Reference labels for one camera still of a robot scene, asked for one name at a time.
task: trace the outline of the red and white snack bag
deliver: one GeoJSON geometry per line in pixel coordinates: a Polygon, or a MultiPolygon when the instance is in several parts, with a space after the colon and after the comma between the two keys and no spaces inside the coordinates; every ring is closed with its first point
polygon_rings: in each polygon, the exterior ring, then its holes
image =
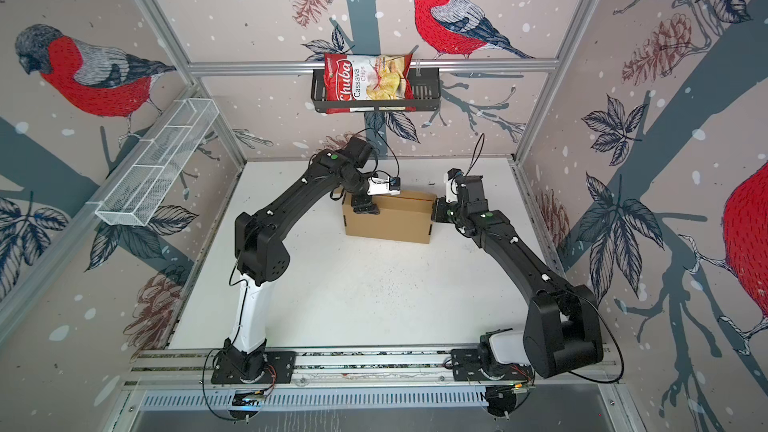
{"type": "MultiPolygon", "coordinates": [[[[406,56],[357,56],[341,53],[325,54],[327,100],[401,100],[413,99],[408,69],[411,54],[406,56]]],[[[364,112],[371,107],[328,109],[328,113],[364,112]]],[[[406,110],[387,107],[383,110],[406,110]]]]}

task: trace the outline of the brown box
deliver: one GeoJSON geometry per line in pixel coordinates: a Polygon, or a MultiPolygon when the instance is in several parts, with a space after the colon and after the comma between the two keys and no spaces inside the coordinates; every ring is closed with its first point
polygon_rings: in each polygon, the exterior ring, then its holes
{"type": "Polygon", "coordinates": [[[429,244],[432,204],[437,196],[404,190],[399,196],[374,196],[379,215],[355,214],[352,197],[344,197],[342,211],[347,235],[429,244]]]}

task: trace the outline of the white mesh basket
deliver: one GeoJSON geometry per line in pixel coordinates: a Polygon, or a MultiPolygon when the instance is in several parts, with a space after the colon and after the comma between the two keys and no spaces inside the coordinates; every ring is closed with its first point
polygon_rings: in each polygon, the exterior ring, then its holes
{"type": "Polygon", "coordinates": [[[146,226],[219,115],[211,99],[178,101],[178,109],[149,142],[96,211],[114,226],[146,226]]]}

